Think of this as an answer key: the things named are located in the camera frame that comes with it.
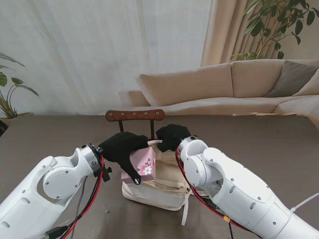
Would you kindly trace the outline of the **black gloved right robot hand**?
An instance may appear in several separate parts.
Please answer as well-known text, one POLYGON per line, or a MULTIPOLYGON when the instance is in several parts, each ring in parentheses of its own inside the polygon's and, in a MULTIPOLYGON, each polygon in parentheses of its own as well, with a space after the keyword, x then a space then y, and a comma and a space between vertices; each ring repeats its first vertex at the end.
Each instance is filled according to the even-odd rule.
POLYGON ((190 137, 191 134, 187 127, 169 124, 167 126, 161 127, 156 131, 158 140, 162 142, 158 144, 158 149, 161 152, 176 151, 180 143, 187 137, 190 137))

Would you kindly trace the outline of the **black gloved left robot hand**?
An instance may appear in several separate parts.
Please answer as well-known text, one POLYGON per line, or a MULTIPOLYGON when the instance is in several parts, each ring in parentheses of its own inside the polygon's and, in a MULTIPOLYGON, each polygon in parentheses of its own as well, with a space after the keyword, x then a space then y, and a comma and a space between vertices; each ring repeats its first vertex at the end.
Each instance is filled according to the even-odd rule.
POLYGON ((141 176, 130 161, 132 152, 147 148, 148 138, 131 132, 120 132, 98 145, 99 154, 104 159, 119 164, 136 185, 140 185, 141 176))

